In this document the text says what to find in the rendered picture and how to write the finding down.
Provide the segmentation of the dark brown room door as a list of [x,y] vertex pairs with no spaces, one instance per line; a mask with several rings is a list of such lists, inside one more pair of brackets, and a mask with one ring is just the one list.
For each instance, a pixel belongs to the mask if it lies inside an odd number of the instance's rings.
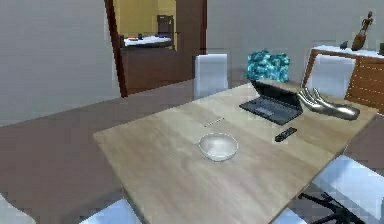
[[199,54],[206,28],[207,0],[176,0],[178,49],[185,54]]

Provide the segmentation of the white topped table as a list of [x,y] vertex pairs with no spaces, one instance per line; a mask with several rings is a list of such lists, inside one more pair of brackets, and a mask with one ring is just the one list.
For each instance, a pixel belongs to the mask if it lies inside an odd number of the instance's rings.
[[124,38],[124,47],[165,48],[172,46],[172,39],[168,37],[144,36],[139,38]]

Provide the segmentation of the white dining chair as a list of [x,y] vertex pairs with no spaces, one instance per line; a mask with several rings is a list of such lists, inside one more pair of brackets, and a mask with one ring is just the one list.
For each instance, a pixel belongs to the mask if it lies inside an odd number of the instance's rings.
[[321,197],[300,193],[331,211],[310,224],[384,224],[384,177],[341,155],[330,162],[312,181]]
[[0,194],[0,224],[36,224],[36,221]]
[[142,224],[131,205],[120,199],[79,224]]
[[321,94],[344,98],[349,87],[356,60],[341,56],[318,54],[306,87]]
[[194,99],[228,89],[228,56],[198,55],[195,59]]

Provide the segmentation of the thin grey pencil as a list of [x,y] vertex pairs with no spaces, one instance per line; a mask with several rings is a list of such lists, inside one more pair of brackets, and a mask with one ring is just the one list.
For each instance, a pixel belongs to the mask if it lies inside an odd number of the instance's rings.
[[211,122],[205,124],[204,127],[209,127],[209,126],[211,126],[211,125],[213,125],[213,124],[215,124],[215,123],[217,123],[217,122],[219,122],[219,121],[221,121],[221,120],[224,120],[224,118],[221,117],[221,118],[218,118],[218,119],[216,119],[216,120],[214,120],[214,121],[211,121]]

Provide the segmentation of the light wooden dining table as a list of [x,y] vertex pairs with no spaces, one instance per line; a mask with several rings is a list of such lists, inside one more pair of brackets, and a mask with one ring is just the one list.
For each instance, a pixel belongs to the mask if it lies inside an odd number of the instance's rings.
[[[239,107],[257,96],[245,84],[95,133],[142,224],[270,224],[377,113],[305,110],[278,143],[283,127]],[[198,143],[209,133],[234,137],[237,153],[206,158]]]

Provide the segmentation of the silver hand sculpture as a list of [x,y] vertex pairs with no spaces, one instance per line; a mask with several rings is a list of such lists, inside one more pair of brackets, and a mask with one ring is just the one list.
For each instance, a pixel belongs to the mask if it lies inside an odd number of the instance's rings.
[[360,110],[352,105],[333,103],[325,100],[317,88],[313,88],[312,92],[307,87],[297,93],[300,101],[308,110],[340,118],[343,120],[356,120],[360,115]]

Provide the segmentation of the dark wooden chair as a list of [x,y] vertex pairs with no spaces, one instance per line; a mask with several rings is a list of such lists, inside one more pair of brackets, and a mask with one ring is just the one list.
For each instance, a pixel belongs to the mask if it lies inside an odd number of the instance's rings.
[[158,37],[171,38],[174,33],[174,19],[172,15],[158,15]]

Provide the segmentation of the brown figure statue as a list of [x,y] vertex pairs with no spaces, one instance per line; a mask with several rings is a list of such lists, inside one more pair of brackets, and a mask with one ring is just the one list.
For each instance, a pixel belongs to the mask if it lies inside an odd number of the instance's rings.
[[358,34],[355,36],[351,46],[352,51],[358,51],[364,46],[366,41],[367,29],[373,23],[372,16],[373,16],[373,12],[369,11],[367,14],[367,17],[362,20],[361,29],[358,32]]

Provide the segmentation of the clear glass bowl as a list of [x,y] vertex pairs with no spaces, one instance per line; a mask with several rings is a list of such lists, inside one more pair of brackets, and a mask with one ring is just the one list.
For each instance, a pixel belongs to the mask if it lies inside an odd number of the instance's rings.
[[200,139],[198,147],[206,158],[221,162],[231,159],[237,153],[238,142],[225,133],[209,133]]

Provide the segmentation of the black laptop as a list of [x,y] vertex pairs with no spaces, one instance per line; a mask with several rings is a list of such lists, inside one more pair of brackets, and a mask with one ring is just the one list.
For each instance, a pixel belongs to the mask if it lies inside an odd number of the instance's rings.
[[284,125],[302,114],[303,109],[295,92],[255,80],[251,84],[259,96],[240,104],[240,108],[278,125]]

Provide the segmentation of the brown wooden sideboard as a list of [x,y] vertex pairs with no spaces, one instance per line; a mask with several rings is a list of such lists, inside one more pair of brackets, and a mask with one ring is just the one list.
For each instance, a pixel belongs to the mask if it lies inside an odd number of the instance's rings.
[[352,51],[350,48],[342,50],[339,47],[325,45],[313,47],[301,83],[302,87],[306,87],[318,54],[355,59],[355,68],[346,96],[341,99],[378,109],[384,116],[384,56],[375,51]]

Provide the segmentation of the black remote control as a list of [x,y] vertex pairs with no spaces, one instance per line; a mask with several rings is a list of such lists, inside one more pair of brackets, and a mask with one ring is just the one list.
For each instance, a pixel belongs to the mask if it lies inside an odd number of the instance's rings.
[[282,142],[284,141],[286,138],[288,138],[290,135],[292,135],[293,133],[295,133],[297,131],[296,128],[294,127],[289,127],[288,129],[286,129],[285,131],[281,132],[280,134],[278,134],[276,137],[275,137],[275,141],[276,142]]

